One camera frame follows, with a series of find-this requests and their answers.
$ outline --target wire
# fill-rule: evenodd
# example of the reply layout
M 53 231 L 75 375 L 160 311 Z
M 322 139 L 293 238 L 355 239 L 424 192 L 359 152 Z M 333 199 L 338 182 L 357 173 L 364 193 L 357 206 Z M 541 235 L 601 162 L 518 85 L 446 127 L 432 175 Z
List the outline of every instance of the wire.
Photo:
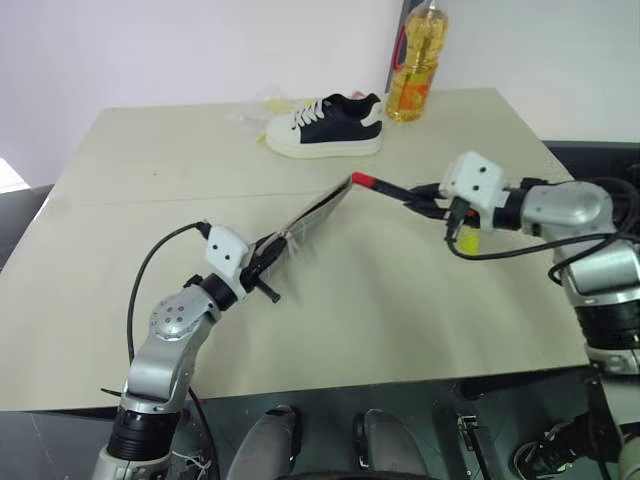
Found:
M 455 246 L 455 240 L 451 237 L 445 238 L 447 242 L 447 246 L 451 253 L 453 253 L 456 257 L 464 258 L 465 260 L 500 260 L 503 258 L 512 258 L 519 257 L 521 255 L 529 255 L 530 253 L 538 253 L 543 252 L 545 250 L 550 250 L 557 247 L 562 247 L 565 245 L 571 245 L 574 243 L 582 243 L 582 242 L 590 242 L 593 240 L 602 240 L 609 237 L 612 237 L 613 233 L 594 233 L 592 235 L 584 235 L 582 237 L 573 237 L 573 238 L 565 238 L 562 240 L 555 240 L 553 242 L 543 243 L 541 245 L 534 245 L 532 247 L 520 248 L 517 250 L 508 250 L 506 252 L 496 252 L 496 253 L 482 253 L 480 255 L 468 255 L 466 253 L 462 253 Z M 640 242 L 640 237 L 637 235 L 629 235 L 623 234 L 619 236 L 620 239 L 631 240 L 633 242 Z
M 189 388 L 189 396 L 191 400 L 193 400 L 193 405 L 196 407 L 196 411 L 198 412 L 198 416 L 200 417 L 200 422 L 202 423 L 202 427 L 204 428 L 204 433 L 207 435 L 207 441 L 209 442 L 209 449 L 211 450 L 211 470 L 213 471 L 213 478 L 216 480 L 220 479 L 220 465 L 218 463 L 218 452 L 216 451 L 216 444 L 213 440 L 213 434 L 211 433 L 211 427 L 209 426 L 209 422 L 207 421 L 207 417 L 202 410 L 202 406 L 200 405 L 200 400 L 196 396 L 196 392 L 193 389 Z
M 156 252 L 158 250 L 160 250 L 160 247 L 162 247 L 165 243 L 167 243 L 169 240 L 171 240 L 174 237 L 177 237 L 178 235 L 180 235 L 181 233 L 187 232 L 191 229 L 197 229 L 199 230 L 203 235 L 205 235 L 205 231 L 208 231 L 208 229 L 211 228 L 210 225 L 203 223 L 203 222 L 195 222 L 195 223 L 190 223 L 188 225 L 185 225 L 184 227 L 180 227 L 177 230 L 174 230 L 173 232 L 171 232 L 170 234 L 166 235 L 165 237 L 163 237 L 158 243 L 156 243 L 153 248 L 151 250 L 149 250 L 149 253 L 147 253 L 147 256 L 144 258 L 144 260 L 142 261 L 142 265 L 140 265 L 140 269 L 138 270 L 138 274 L 136 275 L 136 279 L 133 282 L 133 288 L 131 289 L 131 295 L 129 297 L 129 308 L 127 310 L 127 352 L 129 354 L 129 363 L 133 362 L 133 358 L 135 357 L 135 347 L 133 345 L 133 312 L 135 310 L 135 305 L 136 305 L 136 297 L 138 296 L 138 290 L 140 288 L 140 282 L 142 281 L 142 276 L 144 275 L 144 272 L 147 268 L 147 266 L 149 265 L 149 262 L 151 261 L 151 259 L 153 258 L 153 256 L 156 254 Z M 217 454 L 217 450 L 216 450 L 216 444 L 213 440 L 213 434 L 211 433 L 211 428 L 209 427 L 209 422 L 207 422 L 207 418 L 204 414 L 204 411 L 202 410 L 202 407 L 200 406 L 200 400 L 198 399 L 198 396 L 196 395 L 196 393 L 193 391 L 193 389 L 191 387 L 189 387 L 189 396 L 191 397 L 191 400 L 193 400 L 193 403 L 196 407 L 196 411 L 198 412 L 198 416 L 200 417 L 200 422 L 202 423 L 202 427 L 206 433 L 207 436 L 207 440 L 209 443 L 209 449 L 211 450 L 211 462 L 212 462 L 212 469 L 211 471 L 213 472 L 213 478 L 215 480 L 219 480 L 220 479 L 220 468 L 218 465 L 218 454 Z
M 173 237 L 177 237 L 181 233 L 184 233 L 192 228 L 198 228 L 200 222 L 190 223 L 189 225 L 185 225 L 184 227 L 180 227 L 177 230 L 174 230 L 169 235 L 163 237 L 158 243 L 156 243 L 147 256 L 144 258 L 142 265 L 140 265 L 140 269 L 138 270 L 138 274 L 136 275 L 136 279 L 133 282 L 133 288 L 131 289 L 131 295 L 129 297 L 129 308 L 127 309 L 127 350 L 129 353 L 129 363 L 133 362 L 133 357 L 135 356 L 135 350 L 133 346 L 133 310 L 136 305 L 136 297 L 138 296 L 138 289 L 140 288 L 140 282 L 142 280 L 142 275 L 144 275 L 144 271 L 147 269 L 151 258 L 156 254 L 160 247 L 171 240 Z
M 589 432 L 589 443 L 591 443 L 591 447 L 595 453 L 596 463 L 598 464 L 598 469 L 600 470 L 600 475 L 603 480 L 612 480 L 611 475 L 609 474 L 609 470 L 607 469 L 607 464 L 602 458 L 602 454 L 600 453 L 600 444 L 596 439 L 596 435 L 594 432 L 594 418 L 593 415 L 589 415 L 589 423 L 587 424 L 588 432 Z
M 106 393 L 106 394 L 109 394 L 109 395 L 113 395 L 114 397 L 121 397 L 121 396 L 122 396 L 122 394 L 121 394 L 120 392 L 116 392 L 115 390 L 110 390 L 110 389 L 108 389 L 108 388 L 104 388 L 104 387 L 101 387 L 101 388 L 100 388 L 100 391 L 101 391 L 102 393 Z
M 461 218 L 457 218 L 459 217 L 459 215 L 454 216 L 452 215 L 451 217 L 449 217 L 450 219 L 453 219 L 453 217 L 456 217 L 454 219 L 454 221 L 451 224 L 451 228 L 447 229 L 447 235 L 445 236 L 445 241 L 447 243 L 447 247 L 449 248 L 449 250 L 451 251 L 451 253 L 453 253 L 456 257 L 460 257 L 463 258 L 465 260 L 499 260 L 499 259 L 503 259 L 503 258 L 512 258 L 512 257 L 518 257 L 520 255 L 528 255 L 531 253 L 537 253 L 537 252 L 542 252 L 544 250 L 550 250 L 553 248 L 557 248 L 557 247 L 562 247 L 565 245 L 572 245 L 575 243 L 582 243 L 582 242 L 588 242 L 588 241 L 594 241 L 594 240 L 603 240 L 602 242 L 598 243 L 597 245 L 579 253 L 576 254 L 572 257 L 569 257 L 565 260 L 562 260 L 561 262 L 557 263 L 556 265 L 554 265 L 548 272 L 548 276 L 549 278 L 551 278 L 551 280 L 553 280 L 555 283 L 560 284 L 561 282 L 560 280 L 555 277 L 555 273 L 563 268 L 565 268 L 567 265 L 576 262 L 582 258 L 585 258 L 588 255 L 593 254 L 594 252 L 597 252 L 605 247 L 607 247 L 608 245 L 611 245 L 612 243 L 614 243 L 617 240 L 629 240 L 635 243 L 640 243 L 640 236 L 638 235 L 632 235 L 630 233 L 628 233 L 635 225 L 635 222 L 637 220 L 638 215 L 640 214 L 640 194 L 636 191 L 635 187 L 633 185 L 631 185 L 628 182 L 625 182 L 624 180 L 620 180 L 617 178 L 609 178 L 609 177 L 603 177 L 603 178 L 597 178 L 597 179 L 589 179 L 587 181 L 591 181 L 593 183 L 597 183 L 597 182 L 602 182 L 602 183 L 614 183 L 618 186 L 621 186 L 623 188 L 623 190 L 626 191 L 627 196 L 629 197 L 629 200 L 631 202 L 631 206 L 629 208 L 629 212 L 627 213 L 627 215 L 625 216 L 624 221 L 622 222 L 622 224 L 620 225 L 620 228 L 615 232 L 615 233 L 594 233 L 594 234 L 590 234 L 590 235 L 583 235 L 581 237 L 574 237 L 574 238 L 565 238 L 562 240 L 555 240 L 552 242 L 547 242 L 547 243 L 543 243 L 541 245 L 535 245 L 532 247 L 526 247 L 526 248 L 520 248 L 517 250 L 508 250 L 506 252 L 497 252 L 497 253 L 486 253 L 486 254 L 480 254 L 480 255 L 468 255 L 466 253 L 462 253 L 460 252 L 456 246 L 456 240 L 454 238 L 454 232 L 456 230 L 456 228 L 460 225 L 460 222 L 462 221 Z
M 200 469 L 200 473 L 198 474 L 198 478 L 196 480 L 200 480 L 201 478 L 204 478 L 203 475 L 206 475 L 207 470 L 209 470 L 209 467 L 211 467 L 211 460 L 209 460 L 205 464 L 202 464 L 196 458 L 190 457 L 189 455 L 185 455 L 180 452 L 176 452 L 175 450 L 173 450 L 171 453 L 174 454 L 176 457 L 182 458 L 184 460 L 187 460 L 193 463 L 197 468 Z

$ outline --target beige table surface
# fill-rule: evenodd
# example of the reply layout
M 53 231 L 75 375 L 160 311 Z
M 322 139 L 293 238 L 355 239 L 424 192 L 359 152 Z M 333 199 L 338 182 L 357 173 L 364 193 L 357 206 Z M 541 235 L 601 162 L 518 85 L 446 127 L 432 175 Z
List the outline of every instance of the beige table surface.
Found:
M 522 176 L 567 179 L 492 89 L 435 91 L 423 119 L 387 122 L 369 158 L 293 160 L 227 118 L 234 105 L 104 111 L 0 274 L 2 410 L 114 405 L 100 387 L 127 373 L 125 315 L 149 248 L 207 218 L 251 239 L 281 226 L 353 170 L 437 182 L 475 149 Z M 549 253 L 452 257 L 442 223 L 354 190 L 259 293 L 229 310 L 198 357 L 202 397 L 496 374 L 581 364 L 583 339 Z M 535 243 L 482 235 L 483 250 Z M 154 258 L 135 339 L 153 305 L 194 273 L 205 242 L 186 234 Z

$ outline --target marker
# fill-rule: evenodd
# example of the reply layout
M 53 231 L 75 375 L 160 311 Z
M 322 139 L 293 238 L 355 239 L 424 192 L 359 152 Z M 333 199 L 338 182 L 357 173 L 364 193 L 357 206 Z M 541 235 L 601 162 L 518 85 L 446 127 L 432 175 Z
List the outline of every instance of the marker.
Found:
M 380 180 L 379 178 L 367 175 L 366 173 L 353 172 L 351 174 L 351 181 L 356 185 L 369 188 L 402 202 L 415 202 L 420 200 L 420 197 L 418 197 L 415 193 L 398 187 L 397 185 L 393 185 L 392 183 L 385 182 L 384 180 Z

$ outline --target cooking oil bottle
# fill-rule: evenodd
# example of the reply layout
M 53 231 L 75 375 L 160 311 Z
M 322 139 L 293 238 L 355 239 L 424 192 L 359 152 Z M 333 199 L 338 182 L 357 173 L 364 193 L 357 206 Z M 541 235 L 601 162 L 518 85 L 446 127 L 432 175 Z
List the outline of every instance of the cooking oil bottle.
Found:
M 444 46 L 449 19 L 442 0 L 425 0 L 414 8 L 400 30 L 393 54 L 393 76 L 387 100 L 387 114 L 399 122 L 420 118 L 438 55 Z M 403 39 L 407 39 L 405 61 L 398 64 Z

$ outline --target yellow tag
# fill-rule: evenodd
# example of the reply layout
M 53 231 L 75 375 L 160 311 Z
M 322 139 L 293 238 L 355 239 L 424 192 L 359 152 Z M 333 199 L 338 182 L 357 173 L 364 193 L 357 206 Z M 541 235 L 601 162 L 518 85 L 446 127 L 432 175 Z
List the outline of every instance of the yellow tag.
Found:
M 458 250 L 467 255 L 477 255 L 480 250 L 480 233 L 478 230 L 463 226 L 458 234 Z

